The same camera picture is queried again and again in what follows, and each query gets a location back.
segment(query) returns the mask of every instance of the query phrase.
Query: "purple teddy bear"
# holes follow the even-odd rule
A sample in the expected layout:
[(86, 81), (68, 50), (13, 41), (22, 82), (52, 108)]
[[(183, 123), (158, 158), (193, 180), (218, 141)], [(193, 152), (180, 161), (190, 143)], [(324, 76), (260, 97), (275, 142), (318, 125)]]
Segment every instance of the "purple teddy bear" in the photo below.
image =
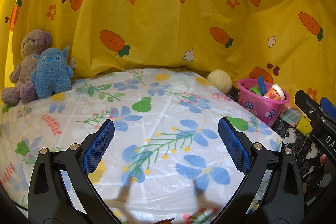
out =
[(21, 42), (21, 56), (23, 60), (16, 66), (9, 75), (15, 87), (4, 88), (1, 93), (2, 101), (9, 106), (16, 106), (21, 100), (27, 103), (36, 100), (35, 85), (31, 82), (30, 76), (37, 67), (33, 54), (41, 54), (48, 48), (51, 42), (49, 32), (40, 29), (30, 31)]

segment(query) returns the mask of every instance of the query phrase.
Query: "blue plush monster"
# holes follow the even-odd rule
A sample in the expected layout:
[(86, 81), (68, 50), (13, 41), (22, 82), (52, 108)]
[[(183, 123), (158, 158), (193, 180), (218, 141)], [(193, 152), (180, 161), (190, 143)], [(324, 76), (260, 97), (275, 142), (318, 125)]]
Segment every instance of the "blue plush monster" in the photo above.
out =
[(41, 54), (33, 54), (37, 68), (31, 74), (31, 81), (35, 84), (39, 99), (71, 89), (70, 78), (74, 76), (74, 71), (66, 61), (69, 48), (67, 46), (63, 51), (49, 48)]

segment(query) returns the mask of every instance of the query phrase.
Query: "stuffed animal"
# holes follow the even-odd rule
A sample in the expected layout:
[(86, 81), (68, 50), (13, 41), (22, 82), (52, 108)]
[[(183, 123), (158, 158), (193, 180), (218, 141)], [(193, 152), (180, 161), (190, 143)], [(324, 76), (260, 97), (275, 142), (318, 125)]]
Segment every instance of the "stuffed animal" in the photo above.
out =
[(32, 54), (40, 54), (48, 48), (51, 42), (49, 32), (40, 29), (30, 31), (21, 42), (21, 61), (9, 75), (10, 81), (16, 85), (4, 88), (1, 93), (1, 100), (9, 105), (16, 106), (21, 100), (27, 103), (36, 99), (35, 85), (30, 81), (30, 76), (37, 63)]
[(63, 51), (49, 48), (40, 55), (34, 54), (37, 68), (31, 75), (39, 99), (50, 97), (53, 93), (61, 93), (71, 89), (71, 80), (74, 76), (72, 67), (67, 65), (69, 46)]
[(214, 70), (208, 75), (207, 80), (225, 95), (228, 95), (232, 88), (231, 77), (222, 70)]

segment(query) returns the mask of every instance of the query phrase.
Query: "pink plastic basket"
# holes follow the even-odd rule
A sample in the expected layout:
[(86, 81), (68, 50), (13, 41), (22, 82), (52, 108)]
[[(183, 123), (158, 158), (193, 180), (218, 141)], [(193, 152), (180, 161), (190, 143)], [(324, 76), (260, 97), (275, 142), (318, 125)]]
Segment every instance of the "pink plastic basket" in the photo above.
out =
[[(285, 94), (283, 101), (264, 98), (248, 90), (255, 85), (258, 86), (257, 79), (244, 78), (237, 81), (237, 86), (239, 87), (238, 103), (271, 127), (278, 118), (283, 106), (289, 102), (290, 97), (283, 90)], [(267, 82), (265, 82), (265, 85), (267, 90), (272, 86), (272, 84)]]

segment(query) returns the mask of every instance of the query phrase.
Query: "silver bolt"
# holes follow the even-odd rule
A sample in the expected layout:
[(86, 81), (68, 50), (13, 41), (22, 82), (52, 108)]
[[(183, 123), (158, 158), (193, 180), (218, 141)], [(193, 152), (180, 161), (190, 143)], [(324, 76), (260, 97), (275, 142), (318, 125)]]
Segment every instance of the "silver bolt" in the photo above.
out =
[(291, 155), (293, 152), (290, 148), (286, 148), (285, 149), (285, 152), (288, 154), (288, 155)]
[(70, 150), (77, 150), (79, 148), (79, 145), (77, 143), (73, 143), (72, 145), (70, 145)]
[(263, 145), (261, 143), (255, 143), (254, 148), (257, 149), (257, 150), (261, 150), (261, 149), (263, 149)]
[(48, 149), (46, 149), (46, 148), (42, 148), (42, 149), (40, 150), (40, 153), (41, 153), (42, 155), (44, 155), (45, 153), (47, 153), (47, 151), (48, 151)]

